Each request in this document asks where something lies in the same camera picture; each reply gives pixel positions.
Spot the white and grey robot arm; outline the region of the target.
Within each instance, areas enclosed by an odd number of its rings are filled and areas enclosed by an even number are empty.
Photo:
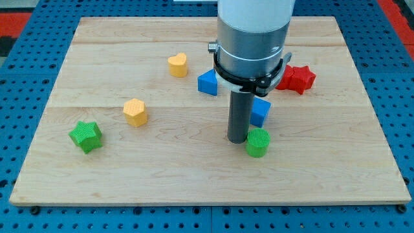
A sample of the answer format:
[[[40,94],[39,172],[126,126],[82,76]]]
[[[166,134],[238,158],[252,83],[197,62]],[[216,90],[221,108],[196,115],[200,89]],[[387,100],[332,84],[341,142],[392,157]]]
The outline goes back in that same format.
[[[295,0],[218,0],[217,39],[208,51],[227,72],[256,78],[281,58]]]

